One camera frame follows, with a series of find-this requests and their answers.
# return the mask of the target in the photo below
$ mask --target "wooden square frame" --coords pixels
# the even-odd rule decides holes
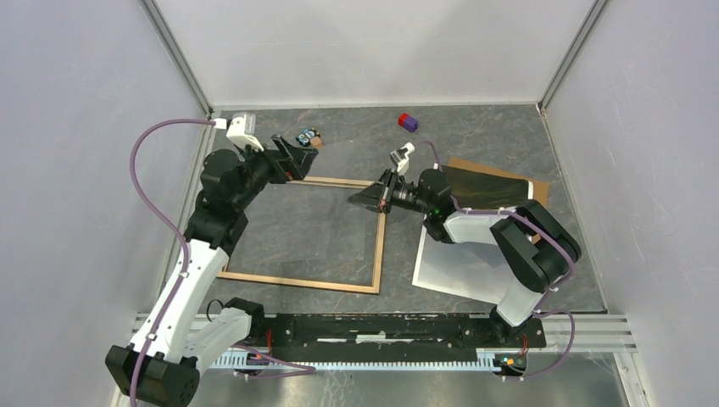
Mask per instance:
[[[295,185],[316,185],[319,187],[364,189],[374,184],[373,181],[345,180],[341,178],[325,178],[320,176],[306,176],[302,181],[291,181]],[[377,217],[377,235],[375,240],[375,258],[372,270],[372,283],[370,286],[344,284],[340,282],[319,282],[317,280],[302,280],[298,278],[258,276],[255,274],[235,273],[227,269],[229,263],[217,275],[218,278],[239,280],[242,282],[263,282],[265,284],[279,284],[283,286],[319,288],[323,290],[344,291],[347,293],[379,294],[380,280],[382,279],[382,252],[384,250],[385,214]]]

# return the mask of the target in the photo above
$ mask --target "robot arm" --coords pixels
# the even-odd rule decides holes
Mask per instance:
[[[446,175],[439,169],[422,171],[417,185],[407,183],[398,170],[408,164],[395,159],[395,156],[412,150],[404,146],[391,153],[396,169],[385,170],[377,182],[351,196],[349,202],[375,212],[389,213],[393,206],[421,212],[425,214],[427,234],[438,242],[477,242],[499,246],[515,280],[490,317],[497,322],[498,336],[511,336],[526,325],[539,301],[550,286],[568,272],[569,265],[545,240],[532,243],[534,231],[507,213],[517,213],[538,226],[574,262],[582,255],[577,241],[536,200],[527,200],[501,213],[488,211],[474,215],[455,208],[452,189]]]
[[[273,136],[277,150],[260,144],[254,132],[253,114],[236,114],[227,137],[237,146],[207,156],[200,176],[203,190],[195,201],[184,232],[190,248],[187,271],[179,259],[163,292],[142,327],[125,346],[113,346],[105,365],[125,395],[139,352],[151,341],[142,361],[137,398],[156,405],[184,407],[197,390],[199,377],[232,344],[248,335],[258,335],[253,320],[261,319],[261,305],[233,300],[200,332],[188,338],[190,327],[210,284],[227,263],[248,224],[244,210],[268,183],[302,180],[309,172],[317,150],[296,148]],[[176,288],[178,279],[184,279]],[[172,296],[162,324],[152,334],[151,326]]]

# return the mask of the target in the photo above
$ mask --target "purple block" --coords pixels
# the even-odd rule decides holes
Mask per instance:
[[[402,114],[397,120],[397,124],[401,125],[406,131],[414,133],[420,126],[420,122],[409,114]]]

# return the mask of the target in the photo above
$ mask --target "white panel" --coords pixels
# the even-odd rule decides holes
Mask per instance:
[[[170,246],[130,150],[155,122],[200,113],[135,1],[5,0],[0,53],[0,405],[108,405],[105,355],[153,302]],[[170,218],[199,136],[163,129],[138,156]]]
[[[535,102],[592,0],[158,0],[214,105]]]
[[[718,2],[611,2],[549,107],[610,305],[661,406],[716,405]]]

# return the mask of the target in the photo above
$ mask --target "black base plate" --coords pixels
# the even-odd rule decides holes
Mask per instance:
[[[505,343],[492,335],[491,324],[488,316],[471,314],[279,314],[265,318],[262,326],[271,331],[273,356],[302,362],[474,361],[477,348],[521,348],[524,335],[530,348],[547,346],[540,320],[530,319]],[[361,337],[381,334],[407,342]],[[266,345],[266,340],[258,338],[255,344]]]

